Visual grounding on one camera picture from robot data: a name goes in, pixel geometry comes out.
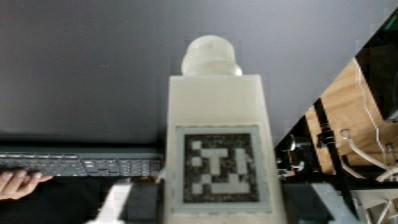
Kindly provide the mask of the person's hand at keyboard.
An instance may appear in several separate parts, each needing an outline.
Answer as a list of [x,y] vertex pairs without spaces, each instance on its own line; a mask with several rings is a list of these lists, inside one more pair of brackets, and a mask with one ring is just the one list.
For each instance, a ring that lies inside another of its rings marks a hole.
[[21,199],[50,179],[51,176],[41,173],[28,175],[25,170],[5,171],[0,174],[0,200]]

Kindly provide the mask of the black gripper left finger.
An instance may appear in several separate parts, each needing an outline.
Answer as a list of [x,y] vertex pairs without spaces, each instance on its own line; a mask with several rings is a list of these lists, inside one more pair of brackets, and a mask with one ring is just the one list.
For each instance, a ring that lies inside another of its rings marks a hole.
[[85,224],[158,224],[158,187],[151,182],[117,181],[98,216]]

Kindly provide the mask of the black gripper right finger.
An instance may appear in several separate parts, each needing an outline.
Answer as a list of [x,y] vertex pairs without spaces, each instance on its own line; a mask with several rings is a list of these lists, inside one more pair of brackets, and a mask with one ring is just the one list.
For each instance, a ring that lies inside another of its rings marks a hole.
[[330,184],[284,184],[282,196],[288,224],[359,224]]

